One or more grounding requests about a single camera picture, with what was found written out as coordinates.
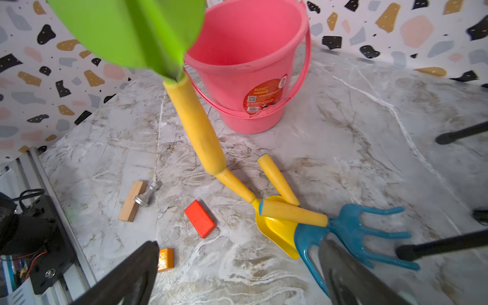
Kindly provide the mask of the yellow scoop yellow handle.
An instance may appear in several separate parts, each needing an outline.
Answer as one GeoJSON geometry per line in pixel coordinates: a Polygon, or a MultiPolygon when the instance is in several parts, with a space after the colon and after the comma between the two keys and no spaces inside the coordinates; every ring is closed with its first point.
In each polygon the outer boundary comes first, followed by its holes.
{"type": "Polygon", "coordinates": [[[256,197],[256,195],[251,192],[230,170],[226,169],[222,171],[220,174],[215,175],[215,178],[254,207],[257,227],[264,236],[279,246],[290,258],[300,258],[294,242],[294,233],[298,226],[297,222],[260,216],[260,199],[256,197]]]}

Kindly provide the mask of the green trowel yellow handle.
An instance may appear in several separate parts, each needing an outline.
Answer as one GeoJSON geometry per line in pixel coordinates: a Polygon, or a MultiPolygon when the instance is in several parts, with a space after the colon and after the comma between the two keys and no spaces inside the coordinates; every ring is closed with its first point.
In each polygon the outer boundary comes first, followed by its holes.
{"type": "Polygon", "coordinates": [[[226,157],[184,68],[205,17],[204,1],[49,1],[71,34],[100,58],[163,77],[188,138],[214,177],[226,157]]]}

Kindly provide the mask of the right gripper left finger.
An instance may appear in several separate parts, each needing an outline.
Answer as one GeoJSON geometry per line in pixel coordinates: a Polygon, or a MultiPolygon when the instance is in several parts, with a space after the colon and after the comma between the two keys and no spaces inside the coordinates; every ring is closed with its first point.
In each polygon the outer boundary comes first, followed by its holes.
{"type": "Polygon", "coordinates": [[[158,272],[160,248],[147,241],[74,304],[148,304],[158,272]]]}

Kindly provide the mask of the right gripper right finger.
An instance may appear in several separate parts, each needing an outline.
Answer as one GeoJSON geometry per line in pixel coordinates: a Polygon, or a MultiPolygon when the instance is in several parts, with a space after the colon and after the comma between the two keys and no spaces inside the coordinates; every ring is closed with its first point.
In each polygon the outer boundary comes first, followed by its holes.
{"type": "Polygon", "coordinates": [[[332,304],[409,304],[334,240],[322,240],[318,258],[332,304]]]}

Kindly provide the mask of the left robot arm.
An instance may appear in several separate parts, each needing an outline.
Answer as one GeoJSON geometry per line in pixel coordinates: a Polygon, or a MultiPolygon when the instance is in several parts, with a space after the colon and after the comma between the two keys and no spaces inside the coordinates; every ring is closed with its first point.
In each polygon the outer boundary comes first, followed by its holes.
{"type": "Polygon", "coordinates": [[[1,255],[33,255],[52,235],[54,224],[48,219],[39,218],[37,210],[33,216],[25,215],[28,209],[23,201],[44,193],[44,189],[30,189],[14,199],[1,193],[1,255]]]}

